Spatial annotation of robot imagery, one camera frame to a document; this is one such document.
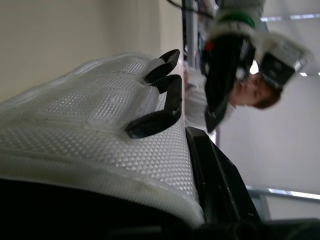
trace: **white robotic hand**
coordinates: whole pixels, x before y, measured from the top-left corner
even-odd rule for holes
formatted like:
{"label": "white robotic hand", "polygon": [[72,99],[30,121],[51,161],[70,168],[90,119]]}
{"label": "white robotic hand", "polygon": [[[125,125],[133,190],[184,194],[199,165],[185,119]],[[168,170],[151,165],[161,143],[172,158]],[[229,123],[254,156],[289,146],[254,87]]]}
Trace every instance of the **white robotic hand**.
{"label": "white robotic hand", "polygon": [[313,58],[308,49],[287,37],[257,30],[264,3],[224,0],[217,12],[201,61],[207,78],[205,119],[209,133],[224,117],[234,82],[248,78],[254,59],[266,81],[283,88]]}

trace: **hair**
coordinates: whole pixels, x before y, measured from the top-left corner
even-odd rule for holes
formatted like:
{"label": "hair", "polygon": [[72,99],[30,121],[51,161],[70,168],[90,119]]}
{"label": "hair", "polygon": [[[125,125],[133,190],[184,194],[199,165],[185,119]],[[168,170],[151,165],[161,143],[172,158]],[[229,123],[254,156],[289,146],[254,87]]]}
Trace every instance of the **hair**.
{"label": "hair", "polygon": [[255,107],[257,109],[267,109],[267,108],[275,105],[281,99],[281,93],[283,92],[282,88],[277,88],[275,86],[267,84],[266,82],[265,82],[265,84],[270,89],[271,96],[268,97],[267,99],[263,99],[262,101],[258,102],[255,105],[253,105],[253,107]]}

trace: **white wall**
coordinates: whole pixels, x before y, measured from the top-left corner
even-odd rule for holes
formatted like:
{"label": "white wall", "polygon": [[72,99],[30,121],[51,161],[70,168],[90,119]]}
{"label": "white wall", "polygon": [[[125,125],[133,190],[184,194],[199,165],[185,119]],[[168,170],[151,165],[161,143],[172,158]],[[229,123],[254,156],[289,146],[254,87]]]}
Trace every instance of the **white wall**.
{"label": "white wall", "polygon": [[182,12],[165,0],[1,0],[0,33],[0,102],[92,59],[183,48]]}
{"label": "white wall", "polygon": [[320,203],[271,196],[266,200],[272,220],[320,219]]}
{"label": "white wall", "polygon": [[104,0],[1,0],[0,102],[110,54]]}
{"label": "white wall", "polygon": [[220,148],[247,185],[320,194],[319,93],[319,77],[297,77],[277,106],[222,124]]}

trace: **cable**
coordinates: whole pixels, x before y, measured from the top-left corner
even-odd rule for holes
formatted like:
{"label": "cable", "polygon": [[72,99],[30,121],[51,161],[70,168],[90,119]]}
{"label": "cable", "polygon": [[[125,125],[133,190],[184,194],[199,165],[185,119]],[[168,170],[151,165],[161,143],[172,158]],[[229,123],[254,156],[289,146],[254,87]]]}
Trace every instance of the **cable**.
{"label": "cable", "polygon": [[195,10],[194,8],[192,8],[192,7],[181,6],[181,5],[173,2],[172,0],[166,0],[166,1],[167,1],[168,3],[170,3],[171,5],[175,6],[176,8],[181,9],[182,11],[193,12],[193,13],[200,14],[200,15],[206,17],[206,18],[214,19],[214,16],[212,16],[211,14],[206,13],[206,12],[204,12],[204,11],[198,11],[198,10]]}

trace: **man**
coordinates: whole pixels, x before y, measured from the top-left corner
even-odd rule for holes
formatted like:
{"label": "man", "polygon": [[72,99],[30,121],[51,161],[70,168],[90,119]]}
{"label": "man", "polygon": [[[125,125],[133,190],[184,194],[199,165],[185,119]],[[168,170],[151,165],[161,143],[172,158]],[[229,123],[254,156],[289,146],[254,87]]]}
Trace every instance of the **man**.
{"label": "man", "polygon": [[[184,72],[185,125],[206,131],[204,112],[207,106],[204,89],[206,77],[199,70]],[[260,73],[251,74],[247,81],[236,81],[229,97],[229,104],[223,120],[230,117],[240,106],[266,109],[281,98],[282,89],[269,85]]]}

